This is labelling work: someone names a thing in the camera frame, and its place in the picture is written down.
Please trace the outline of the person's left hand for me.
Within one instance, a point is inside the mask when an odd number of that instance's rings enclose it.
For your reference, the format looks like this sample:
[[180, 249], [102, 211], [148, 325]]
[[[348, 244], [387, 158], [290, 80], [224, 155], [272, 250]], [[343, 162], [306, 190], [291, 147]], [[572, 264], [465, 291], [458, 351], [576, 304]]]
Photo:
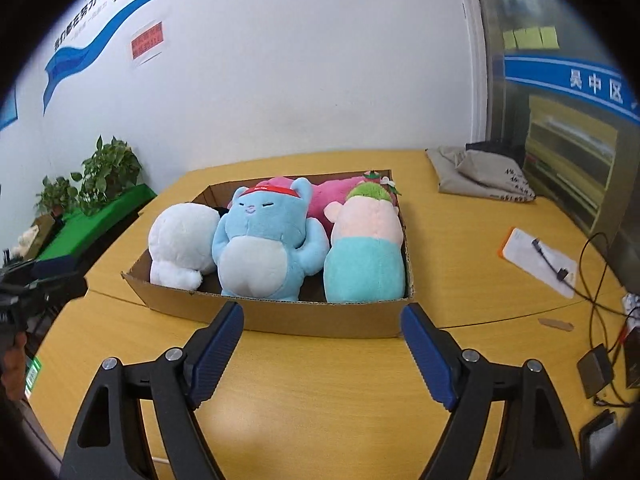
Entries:
[[25, 346], [27, 336], [24, 332], [15, 335], [13, 344], [6, 349], [2, 358], [3, 372], [1, 382], [10, 401], [19, 401], [24, 398], [26, 379], [26, 353]]

